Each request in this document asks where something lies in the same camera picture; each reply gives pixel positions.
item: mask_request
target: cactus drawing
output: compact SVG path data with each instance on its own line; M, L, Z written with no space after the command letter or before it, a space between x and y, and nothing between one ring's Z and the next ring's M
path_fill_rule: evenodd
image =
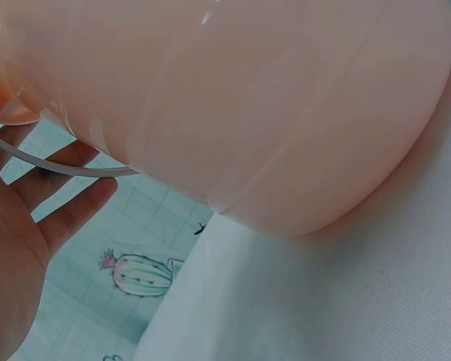
M101 269L112 268L112 278L123 292L140 297L160 297L167 293L183 261L170 259L168 265L138 254L114 256L114 250L104 252Z
M104 356L102 361L123 361L123 358L119 355L113 355L113 356Z

